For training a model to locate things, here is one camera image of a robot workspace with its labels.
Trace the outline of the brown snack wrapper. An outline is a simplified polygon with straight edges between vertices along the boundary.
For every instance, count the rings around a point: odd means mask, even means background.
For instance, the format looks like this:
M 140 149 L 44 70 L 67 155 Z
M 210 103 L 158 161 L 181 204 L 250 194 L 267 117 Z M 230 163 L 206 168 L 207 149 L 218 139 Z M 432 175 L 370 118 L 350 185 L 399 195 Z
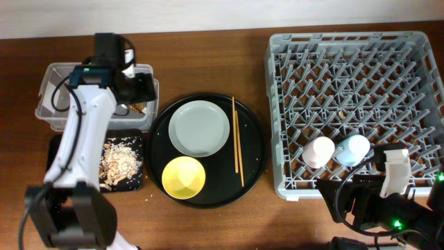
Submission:
M 134 111 L 134 112 L 145 114 L 146 113 L 147 105 L 144 102 L 142 102 L 142 103 L 134 103 L 134 104 L 130 104 L 129 108 L 132 111 Z

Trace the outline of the pink plastic cup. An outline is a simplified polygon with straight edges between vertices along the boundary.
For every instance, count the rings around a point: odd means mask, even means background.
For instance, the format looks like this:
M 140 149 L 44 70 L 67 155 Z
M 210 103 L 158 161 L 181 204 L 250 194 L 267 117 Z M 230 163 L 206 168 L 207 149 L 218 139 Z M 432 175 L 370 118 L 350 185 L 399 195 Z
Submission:
M 335 145 L 331 139 L 317 137 L 302 148 L 302 159 L 309 167 L 318 169 L 328 163 L 334 151 Z

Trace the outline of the blue plastic cup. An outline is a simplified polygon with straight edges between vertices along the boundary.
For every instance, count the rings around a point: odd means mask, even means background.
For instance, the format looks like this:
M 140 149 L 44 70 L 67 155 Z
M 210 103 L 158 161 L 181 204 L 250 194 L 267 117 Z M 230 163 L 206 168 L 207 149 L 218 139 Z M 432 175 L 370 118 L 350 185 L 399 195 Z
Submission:
M 346 167 L 358 165 L 370 151 L 370 142 L 362 135 L 352 135 L 339 143 L 342 148 L 336 160 Z

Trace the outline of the yellow bowl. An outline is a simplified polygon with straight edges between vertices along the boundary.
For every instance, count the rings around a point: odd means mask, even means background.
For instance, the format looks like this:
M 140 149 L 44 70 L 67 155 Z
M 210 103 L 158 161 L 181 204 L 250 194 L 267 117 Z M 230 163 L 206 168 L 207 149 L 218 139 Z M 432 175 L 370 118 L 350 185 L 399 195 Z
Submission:
M 161 181 L 169 196 L 175 199 L 190 199 L 203 189 L 206 173 L 197 159 L 180 156 L 165 166 Z

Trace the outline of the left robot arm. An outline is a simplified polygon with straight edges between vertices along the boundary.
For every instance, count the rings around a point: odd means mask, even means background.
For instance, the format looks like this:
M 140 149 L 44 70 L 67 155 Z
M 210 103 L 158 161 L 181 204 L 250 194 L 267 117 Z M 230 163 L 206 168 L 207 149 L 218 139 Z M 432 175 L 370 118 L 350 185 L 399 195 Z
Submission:
M 101 194 L 99 160 L 116 107 L 157 98 L 151 73 L 126 74 L 133 43 L 116 33 L 97 33 L 94 54 L 76 65 L 58 86 L 69 93 L 68 114 L 58 151 L 42 186 L 29 186 L 18 232 L 31 219 L 46 247 L 135 249 L 117 230 L 117 212 Z

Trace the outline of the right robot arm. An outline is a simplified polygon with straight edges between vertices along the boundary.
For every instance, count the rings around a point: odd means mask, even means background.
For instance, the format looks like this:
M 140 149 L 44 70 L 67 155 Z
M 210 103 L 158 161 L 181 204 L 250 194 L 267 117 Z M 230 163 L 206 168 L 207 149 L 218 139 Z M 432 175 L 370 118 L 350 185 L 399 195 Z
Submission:
M 417 249 L 443 248 L 443 214 L 395 193 L 382 198 L 384 177 L 358 174 L 350 182 L 318 179 L 332 219 L 373 238 L 391 237 Z

